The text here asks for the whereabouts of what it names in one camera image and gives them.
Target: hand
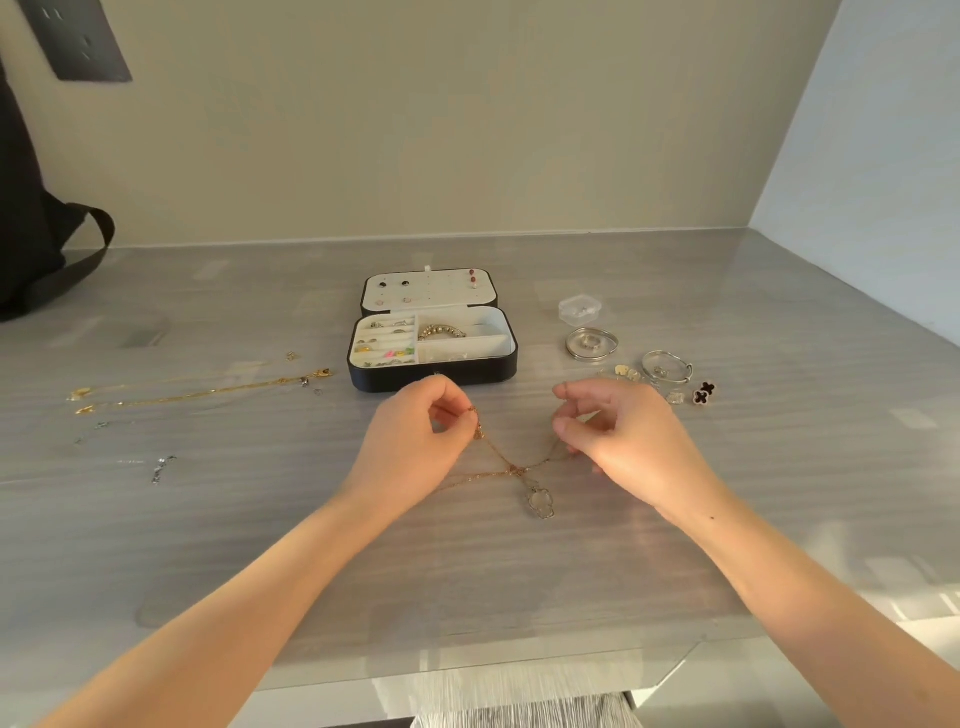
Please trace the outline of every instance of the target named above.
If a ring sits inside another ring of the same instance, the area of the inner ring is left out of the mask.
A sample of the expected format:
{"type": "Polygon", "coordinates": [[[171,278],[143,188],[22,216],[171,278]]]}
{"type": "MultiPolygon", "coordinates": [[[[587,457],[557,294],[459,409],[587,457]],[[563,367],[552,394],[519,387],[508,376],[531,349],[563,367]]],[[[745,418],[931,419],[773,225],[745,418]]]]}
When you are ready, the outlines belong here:
{"type": "Polygon", "coordinates": [[[558,384],[566,402],[553,428],[571,452],[581,451],[617,485],[669,521],[724,485],[697,450],[672,405],[647,384],[592,377],[558,384]],[[575,419],[593,415],[588,421],[575,419]]]}
{"type": "Polygon", "coordinates": [[[407,385],[377,407],[342,494],[399,518],[440,485],[477,423],[467,395],[445,376],[407,385]],[[446,431],[434,432],[431,420],[446,431]]]}

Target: silver bangle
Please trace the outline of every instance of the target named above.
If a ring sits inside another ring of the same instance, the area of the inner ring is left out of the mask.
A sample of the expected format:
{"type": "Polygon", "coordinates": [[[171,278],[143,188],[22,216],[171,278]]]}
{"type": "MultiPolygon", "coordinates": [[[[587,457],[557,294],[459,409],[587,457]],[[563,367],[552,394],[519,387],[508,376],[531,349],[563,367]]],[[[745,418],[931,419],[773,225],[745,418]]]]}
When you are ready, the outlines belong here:
{"type": "Polygon", "coordinates": [[[565,344],[566,352],[577,361],[603,361],[617,350],[620,340],[602,328],[582,327],[571,331],[565,344]]]}
{"type": "Polygon", "coordinates": [[[670,352],[656,351],[656,352],[647,352],[643,355],[643,358],[640,359],[640,369],[643,370],[644,376],[648,379],[651,379],[655,382],[661,381],[666,384],[687,384],[691,379],[693,379],[693,365],[688,364],[679,358],[676,354],[670,352]],[[648,359],[653,356],[665,356],[669,359],[673,359],[678,364],[684,367],[686,371],[686,376],[683,379],[671,379],[667,376],[667,372],[662,367],[653,367],[651,369],[648,359]]]}

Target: small plastic container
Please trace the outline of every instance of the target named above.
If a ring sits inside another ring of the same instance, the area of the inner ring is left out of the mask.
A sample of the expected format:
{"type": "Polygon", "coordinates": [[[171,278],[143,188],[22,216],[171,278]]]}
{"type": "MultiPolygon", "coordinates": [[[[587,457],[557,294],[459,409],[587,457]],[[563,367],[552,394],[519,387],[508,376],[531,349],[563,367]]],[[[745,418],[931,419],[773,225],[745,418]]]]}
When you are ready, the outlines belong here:
{"type": "Polygon", "coordinates": [[[560,301],[560,320],[572,327],[581,327],[596,321],[603,304],[592,296],[580,294],[560,301]]]}

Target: jewelry box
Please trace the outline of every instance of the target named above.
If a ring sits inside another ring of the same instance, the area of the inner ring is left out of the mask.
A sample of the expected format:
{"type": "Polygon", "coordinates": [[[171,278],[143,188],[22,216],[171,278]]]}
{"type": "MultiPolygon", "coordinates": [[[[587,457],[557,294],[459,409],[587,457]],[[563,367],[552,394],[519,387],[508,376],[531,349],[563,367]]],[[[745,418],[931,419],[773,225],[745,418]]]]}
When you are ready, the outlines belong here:
{"type": "Polygon", "coordinates": [[[516,374],[514,331],[480,268],[373,276],[360,308],[347,366],[362,392],[395,392],[434,374],[460,385],[516,374]]]}

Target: necklace chain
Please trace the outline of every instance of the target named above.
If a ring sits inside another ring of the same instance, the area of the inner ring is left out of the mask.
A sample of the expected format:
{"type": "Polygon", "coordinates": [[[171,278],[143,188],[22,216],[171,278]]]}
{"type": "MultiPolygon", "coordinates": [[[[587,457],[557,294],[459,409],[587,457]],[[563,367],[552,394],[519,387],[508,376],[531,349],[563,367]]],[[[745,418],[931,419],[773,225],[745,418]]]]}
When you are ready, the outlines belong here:
{"type": "MultiPolygon", "coordinates": [[[[470,408],[473,412],[477,411],[476,407],[470,408]]],[[[474,440],[483,440],[487,443],[494,454],[503,460],[506,464],[507,469],[503,471],[490,471],[487,473],[473,473],[471,475],[465,476],[462,480],[458,480],[455,483],[449,483],[440,488],[440,490],[447,490],[448,488],[455,488],[458,485],[466,485],[467,483],[472,483],[477,480],[483,480],[484,478],[489,477],[515,477],[524,487],[526,487],[527,493],[527,505],[530,506],[530,509],[537,514],[538,518],[541,519],[552,519],[555,515],[553,508],[553,496],[550,494],[550,491],[546,488],[540,486],[540,484],[534,480],[532,477],[528,476],[528,473],[536,468],[539,468],[543,465],[546,465],[549,462],[560,462],[568,458],[556,458],[554,457],[554,452],[557,449],[557,445],[560,444],[560,440],[557,439],[554,441],[553,446],[550,448],[550,451],[547,453],[547,456],[543,458],[539,463],[534,465],[516,465],[510,461],[510,459],[503,454],[503,452],[498,448],[493,441],[487,436],[487,433],[484,431],[483,426],[477,423],[476,432],[473,433],[474,440]]]]}

